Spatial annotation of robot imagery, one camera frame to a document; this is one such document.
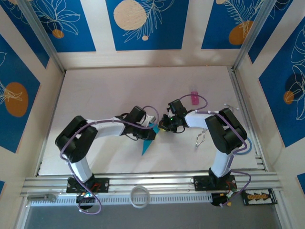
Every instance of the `pink object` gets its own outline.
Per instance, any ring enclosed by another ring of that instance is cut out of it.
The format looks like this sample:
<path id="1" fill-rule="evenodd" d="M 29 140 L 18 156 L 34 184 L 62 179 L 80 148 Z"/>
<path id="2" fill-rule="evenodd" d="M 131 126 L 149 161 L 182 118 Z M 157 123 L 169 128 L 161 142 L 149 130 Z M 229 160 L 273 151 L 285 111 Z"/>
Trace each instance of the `pink object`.
<path id="1" fill-rule="evenodd" d="M 191 92 L 191 99 L 193 105 L 198 105 L 199 104 L 198 92 Z"/>

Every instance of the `white line drawing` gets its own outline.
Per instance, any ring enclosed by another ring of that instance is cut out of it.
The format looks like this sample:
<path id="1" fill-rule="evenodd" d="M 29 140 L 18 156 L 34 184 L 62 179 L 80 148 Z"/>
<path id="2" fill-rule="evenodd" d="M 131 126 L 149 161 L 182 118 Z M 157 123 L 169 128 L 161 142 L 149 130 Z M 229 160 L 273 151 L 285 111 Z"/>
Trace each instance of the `white line drawing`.
<path id="1" fill-rule="evenodd" d="M 175 0 L 123 0 L 114 9 L 117 25 L 125 30 L 124 43 L 133 38 L 147 41 L 149 36 L 162 25 L 162 12 L 169 9 Z"/>
<path id="2" fill-rule="evenodd" d="M 284 95 L 287 104 L 296 102 L 296 120 L 305 119 L 305 25 L 299 32 L 290 58 L 295 82 Z"/>
<path id="3" fill-rule="evenodd" d="M 5 57 L 6 57 L 6 53 L 0 52 L 0 66 L 2 66 L 2 64 L 4 63 Z M 14 93 L 6 89 L 5 86 L 0 81 L 0 104 L 2 104 L 5 100 L 9 101 L 10 98 L 22 101 L 22 98 L 20 98 L 21 95 L 22 92 Z"/>
<path id="4" fill-rule="evenodd" d="M 252 0 L 249 7 L 245 6 L 244 0 L 216 0 L 216 3 L 223 4 L 227 7 L 229 16 L 234 19 L 239 28 L 243 29 L 243 38 L 245 38 L 264 1 L 265 0 Z M 290 1 L 291 0 L 278 0 L 269 14 L 270 17 L 274 19 L 275 11 L 285 10 Z"/>
<path id="5" fill-rule="evenodd" d="M 11 1 L 2 0 L 14 17 L 28 24 L 18 5 Z M 64 37 L 63 31 L 79 34 L 73 22 L 77 22 L 81 15 L 67 10 L 66 0 L 31 0 L 30 2 L 47 33 L 53 34 L 58 39 Z"/>

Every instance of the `black mounting plate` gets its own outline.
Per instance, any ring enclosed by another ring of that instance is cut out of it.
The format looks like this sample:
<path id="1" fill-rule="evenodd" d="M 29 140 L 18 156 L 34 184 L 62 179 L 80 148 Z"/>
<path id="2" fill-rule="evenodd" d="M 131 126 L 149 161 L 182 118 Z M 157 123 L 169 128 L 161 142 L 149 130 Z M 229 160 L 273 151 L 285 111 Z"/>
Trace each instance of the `black mounting plate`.
<path id="1" fill-rule="evenodd" d="M 229 190 L 230 184 L 236 184 L 235 177 L 230 175 L 226 182 L 221 182 L 219 185 L 215 186 L 211 176 L 194 176 L 193 184 L 195 186 L 195 191 L 222 191 Z"/>
<path id="2" fill-rule="evenodd" d="M 93 193 L 108 193 L 109 189 L 109 178 L 95 178 L 93 187 Z M 68 178 L 67 193 L 82 193 L 87 192 L 73 177 Z"/>

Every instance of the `white table surface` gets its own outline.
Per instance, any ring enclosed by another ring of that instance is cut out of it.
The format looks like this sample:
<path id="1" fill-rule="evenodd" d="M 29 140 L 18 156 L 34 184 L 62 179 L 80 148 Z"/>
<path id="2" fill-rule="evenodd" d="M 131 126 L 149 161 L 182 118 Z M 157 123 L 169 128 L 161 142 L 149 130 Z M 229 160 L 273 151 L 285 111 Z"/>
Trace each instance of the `white table surface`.
<path id="1" fill-rule="evenodd" d="M 130 112 L 138 105 L 154 106 L 160 117 L 167 104 L 194 88 L 209 105 L 206 110 L 224 108 L 224 103 L 239 107 L 231 80 L 224 66 L 219 67 L 157 67 L 157 68 L 101 68 L 68 70 L 48 137 L 40 175 L 70 174 L 59 157 L 55 139 L 77 115 L 86 119 L 107 119 Z M 191 98 L 182 99 L 191 105 Z M 240 111 L 234 112 L 243 124 Z M 199 128 L 188 128 L 183 134 L 160 131 L 143 156 L 143 141 L 134 142 L 125 136 L 96 139 L 87 160 L 94 173 L 141 173 L 164 171 L 208 170 L 213 164 L 216 147 L 210 134 L 199 148 L 195 148 Z M 236 156 L 232 168 L 257 168 L 255 150 Z"/>

